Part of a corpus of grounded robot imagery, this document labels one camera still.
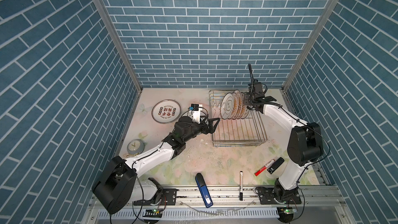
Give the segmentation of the white plate red chinese characters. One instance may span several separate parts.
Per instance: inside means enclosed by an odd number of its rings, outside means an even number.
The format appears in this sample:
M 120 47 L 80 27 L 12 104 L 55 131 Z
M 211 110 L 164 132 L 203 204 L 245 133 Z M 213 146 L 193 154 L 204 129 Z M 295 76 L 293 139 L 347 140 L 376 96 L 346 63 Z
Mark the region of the white plate red chinese characters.
M 157 123 L 172 123 L 179 118 L 181 106 L 174 100 L 163 100 L 153 107 L 151 114 L 153 120 Z

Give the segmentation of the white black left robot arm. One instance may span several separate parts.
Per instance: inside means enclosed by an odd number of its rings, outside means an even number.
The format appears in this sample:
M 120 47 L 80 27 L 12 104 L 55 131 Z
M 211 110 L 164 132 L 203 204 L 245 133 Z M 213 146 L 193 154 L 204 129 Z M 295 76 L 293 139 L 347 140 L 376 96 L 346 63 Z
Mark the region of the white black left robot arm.
M 109 214 L 120 211 L 129 201 L 139 177 L 152 168 L 172 160 L 186 148 L 186 142 L 200 134 L 213 134 L 220 118 L 204 118 L 200 123 L 182 116 L 160 145 L 132 158 L 113 157 L 105 166 L 92 192 Z

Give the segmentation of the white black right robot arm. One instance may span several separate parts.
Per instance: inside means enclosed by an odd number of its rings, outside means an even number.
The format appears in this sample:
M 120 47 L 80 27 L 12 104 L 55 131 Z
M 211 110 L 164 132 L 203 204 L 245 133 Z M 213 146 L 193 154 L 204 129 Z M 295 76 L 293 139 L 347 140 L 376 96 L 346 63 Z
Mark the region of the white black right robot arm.
M 244 96 L 247 108 L 273 119 L 290 133 L 287 146 L 289 161 L 282 175 L 276 179 L 273 192 L 277 202 L 285 203 L 297 194 L 304 171 L 324 153 L 320 126 L 315 122 L 305 123 L 276 103 L 273 97 L 265 96 L 263 85 L 257 80 L 252 80 L 248 88 Z

